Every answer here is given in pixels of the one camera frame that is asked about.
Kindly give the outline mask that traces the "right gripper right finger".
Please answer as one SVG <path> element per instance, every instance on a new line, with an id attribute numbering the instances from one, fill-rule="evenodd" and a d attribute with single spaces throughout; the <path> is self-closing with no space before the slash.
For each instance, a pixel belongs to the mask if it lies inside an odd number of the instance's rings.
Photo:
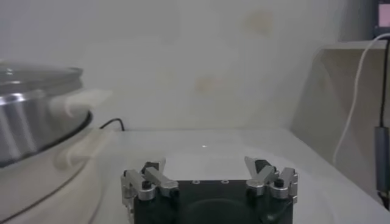
<path id="1" fill-rule="evenodd" d="M 268 192 L 272 198 L 289 199 L 297 203 L 298 173 L 295 169 L 286 167 L 280 172 L 267 160 L 249 156 L 244 157 L 244 162 L 251 176 L 246 181 L 246 186 L 257 197 Z"/>

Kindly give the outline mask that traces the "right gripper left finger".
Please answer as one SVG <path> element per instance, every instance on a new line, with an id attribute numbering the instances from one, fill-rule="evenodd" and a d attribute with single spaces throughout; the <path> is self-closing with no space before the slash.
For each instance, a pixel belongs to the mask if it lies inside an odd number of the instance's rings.
<path id="1" fill-rule="evenodd" d="M 141 201 L 153 200 L 157 193 L 167 198 L 179 195 L 179 182 L 163 175 L 165 159 L 147 161 L 140 171 L 125 170 L 121 176 L 123 201 L 138 198 Z"/>

